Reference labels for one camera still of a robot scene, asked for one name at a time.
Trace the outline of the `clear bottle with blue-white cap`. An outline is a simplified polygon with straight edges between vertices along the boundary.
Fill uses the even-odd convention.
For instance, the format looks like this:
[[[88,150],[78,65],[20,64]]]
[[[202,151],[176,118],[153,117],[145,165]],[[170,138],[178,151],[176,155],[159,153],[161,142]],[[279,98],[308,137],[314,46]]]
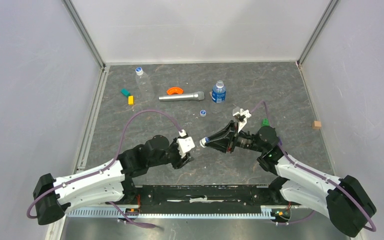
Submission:
[[[135,74],[135,80],[142,98],[147,101],[152,100],[155,97],[155,93],[149,75],[144,72],[142,67],[137,67]]]

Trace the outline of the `blue-white Pocari bottle cap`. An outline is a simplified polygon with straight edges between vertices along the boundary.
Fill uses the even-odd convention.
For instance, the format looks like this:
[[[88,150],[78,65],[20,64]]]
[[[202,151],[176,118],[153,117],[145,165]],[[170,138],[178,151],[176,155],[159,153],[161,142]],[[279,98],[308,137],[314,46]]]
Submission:
[[[201,117],[205,117],[205,116],[207,115],[207,112],[206,112],[204,109],[202,109],[202,110],[199,112],[199,114],[200,114]]]

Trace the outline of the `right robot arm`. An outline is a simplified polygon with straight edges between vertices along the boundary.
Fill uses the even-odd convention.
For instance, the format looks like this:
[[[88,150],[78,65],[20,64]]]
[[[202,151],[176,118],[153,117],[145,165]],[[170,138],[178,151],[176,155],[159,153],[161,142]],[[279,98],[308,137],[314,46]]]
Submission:
[[[343,234],[355,238],[361,230],[376,231],[372,217],[377,209],[361,183],[353,176],[343,178],[310,167],[280,145],[275,128],[262,126],[251,134],[241,124],[230,121],[217,133],[204,137],[200,144],[222,153],[243,148],[261,155],[261,168],[274,174],[269,185],[269,199],[275,204],[284,201],[310,208],[325,217]]]

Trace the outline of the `white cap of bottle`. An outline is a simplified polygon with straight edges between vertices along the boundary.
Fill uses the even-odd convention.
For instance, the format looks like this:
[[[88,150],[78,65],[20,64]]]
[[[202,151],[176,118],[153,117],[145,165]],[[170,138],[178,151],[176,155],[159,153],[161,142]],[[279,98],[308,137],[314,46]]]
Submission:
[[[206,148],[206,144],[210,141],[210,139],[208,137],[204,137],[202,138],[199,143],[200,143],[200,146],[202,148]]]

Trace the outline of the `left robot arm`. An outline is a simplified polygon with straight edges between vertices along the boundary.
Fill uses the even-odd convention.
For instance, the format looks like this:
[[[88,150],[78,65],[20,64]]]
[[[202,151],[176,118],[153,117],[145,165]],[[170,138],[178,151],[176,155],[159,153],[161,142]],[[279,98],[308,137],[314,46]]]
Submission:
[[[86,171],[62,177],[44,174],[33,191],[35,219],[43,226],[90,205],[131,204],[138,194],[133,178],[161,165],[170,164],[174,169],[180,169],[192,161],[190,152],[193,148],[195,143],[190,136],[176,137],[169,142],[165,136],[155,135],[144,144]]]

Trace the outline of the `blue labelled Pocari bottle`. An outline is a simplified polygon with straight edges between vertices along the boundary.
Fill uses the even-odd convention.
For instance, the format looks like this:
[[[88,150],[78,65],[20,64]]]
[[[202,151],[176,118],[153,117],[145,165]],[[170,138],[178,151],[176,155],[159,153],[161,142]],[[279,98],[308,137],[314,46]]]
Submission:
[[[211,99],[214,103],[223,103],[226,99],[226,86],[222,80],[218,80],[212,88]]]

